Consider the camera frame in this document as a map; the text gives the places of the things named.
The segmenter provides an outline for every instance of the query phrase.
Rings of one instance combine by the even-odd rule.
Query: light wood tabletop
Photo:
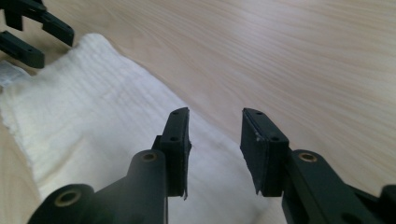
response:
[[[267,114],[291,148],[321,154],[348,184],[396,183],[393,0],[52,0],[76,31],[104,35],[204,118],[240,141],[244,107]],[[8,30],[46,54],[69,47],[24,20]],[[8,60],[28,68],[6,54]],[[0,223],[25,223],[40,199],[26,159],[0,128]],[[257,223],[285,223],[271,199]]]

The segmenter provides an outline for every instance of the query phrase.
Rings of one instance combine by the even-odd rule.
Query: wood grain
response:
[[[46,4],[77,40],[104,35],[234,141],[242,108],[253,107],[293,148],[323,155],[348,184],[378,195],[396,182],[395,1]],[[66,53],[35,22],[25,24],[25,32],[11,32],[45,51],[48,63]]]

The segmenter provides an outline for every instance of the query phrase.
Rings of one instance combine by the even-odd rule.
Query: screw hole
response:
[[[142,156],[143,161],[155,161],[157,159],[157,155],[155,153],[147,153]]]
[[[361,224],[361,220],[358,217],[355,217],[352,214],[344,213],[341,215],[341,218],[348,224]]]
[[[78,202],[81,198],[81,190],[79,189],[69,189],[64,191],[55,199],[55,205],[58,207],[70,206],[73,203]]]
[[[301,160],[308,161],[308,162],[315,162],[318,160],[318,158],[316,156],[312,155],[311,153],[306,153],[306,152],[300,153],[298,155],[298,157]]]

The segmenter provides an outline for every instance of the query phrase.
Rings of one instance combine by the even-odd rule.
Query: white towel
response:
[[[85,35],[62,59],[0,96],[4,123],[43,198],[67,184],[98,190],[123,177],[132,156],[149,149],[169,113],[184,106],[101,35]],[[193,111],[190,138],[189,198],[169,201],[170,223],[253,223],[267,203],[254,194],[238,144]]]

